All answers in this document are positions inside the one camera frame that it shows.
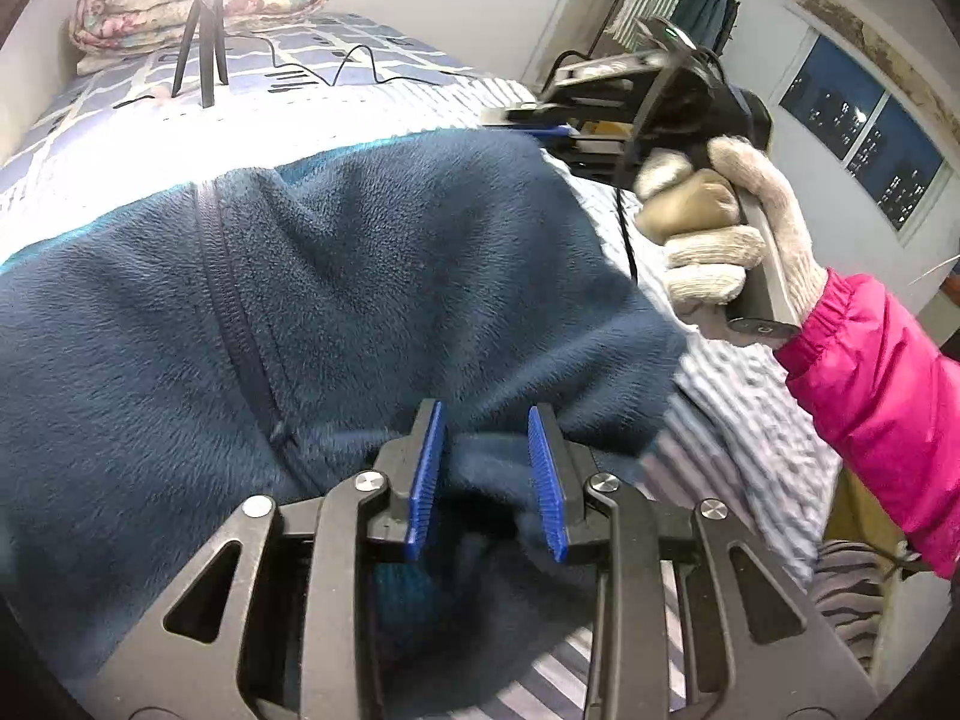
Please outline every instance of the bed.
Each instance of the bed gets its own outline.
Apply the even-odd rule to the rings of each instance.
[[[264,35],[277,63],[308,71],[277,74],[262,38],[227,38],[229,87],[200,108],[195,55],[184,93],[169,97],[176,52],[128,58],[74,80],[0,170],[0,262],[27,245],[92,223],[138,197],[233,167],[275,167],[299,157],[439,127],[477,127],[480,111],[533,99],[515,81],[489,77],[445,53],[357,14],[323,13]],[[398,79],[396,76],[407,76]],[[610,187],[555,163],[589,215],[606,255],[627,271]],[[637,210],[627,194],[628,213]],[[659,247],[632,231],[640,288],[672,317]],[[814,433],[784,387],[769,350],[705,341],[690,328],[666,425],[641,458],[644,493],[692,507],[726,501],[762,533],[800,584],[809,582],[827,521],[839,458]],[[683,651],[676,590],[664,565],[673,707],[683,705]],[[584,702],[590,632],[579,630],[532,664],[528,676],[482,707],[477,718],[570,718]]]

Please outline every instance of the metal screw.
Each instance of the metal screw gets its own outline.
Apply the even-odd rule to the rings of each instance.
[[[700,514],[707,519],[727,519],[728,511],[727,504],[716,498],[707,498],[700,503]]]
[[[590,477],[590,486],[597,493],[614,493],[620,488],[620,480],[611,473],[601,472]]]
[[[265,517],[267,514],[270,514],[274,510],[274,503],[270,498],[267,498],[266,495],[251,495],[246,501],[243,502],[243,513],[247,517],[253,517],[257,519],[258,517]]]
[[[386,481],[379,471],[362,471],[353,480],[353,486],[362,493],[372,493],[373,490],[382,488]]]

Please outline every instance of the floral blanket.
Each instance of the floral blanket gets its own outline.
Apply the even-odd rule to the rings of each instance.
[[[78,0],[70,40],[85,53],[77,73],[94,73],[124,56],[144,55],[179,43],[193,0]],[[262,29],[299,20],[328,0],[224,0],[230,29]]]

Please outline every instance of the black gripper frame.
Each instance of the black gripper frame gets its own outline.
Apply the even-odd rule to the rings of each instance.
[[[96,720],[381,717],[368,641],[370,569],[416,560],[444,440],[443,404],[424,400],[409,436],[387,442],[372,470],[325,497],[280,507],[264,495],[248,498],[119,644],[83,707]],[[257,657],[251,639],[264,634],[264,607],[278,579],[264,566],[291,545],[309,566],[299,594],[301,649],[288,655],[299,664],[297,712],[257,698],[244,679],[244,665]],[[215,624],[184,635],[191,616],[209,604],[222,610]]]
[[[596,563],[587,720],[864,720],[866,672],[759,538],[721,501],[693,512],[600,473],[535,408],[560,489],[565,562]],[[595,517],[606,518],[606,539]],[[669,712],[661,561],[673,563],[686,704]]]

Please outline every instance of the blue gripper pad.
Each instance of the blue gripper pad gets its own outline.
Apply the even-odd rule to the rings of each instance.
[[[430,413],[430,423],[426,429],[424,446],[421,447],[421,456],[416,462],[413,488],[410,490],[410,525],[407,528],[405,546],[407,560],[416,560],[426,542],[445,437],[445,407],[443,402],[438,400],[433,404]]]
[[[536,502],[541,511],[546,543],[554,560],[563,562],[569,546],[563,515],[563,490],[560,487],[560,479],[557,477],[553,453],[546,439],[544,423],[536,406],[530,409],[527,418],[527,443],[530,451],[530,466],[533,469],[536,485]]]

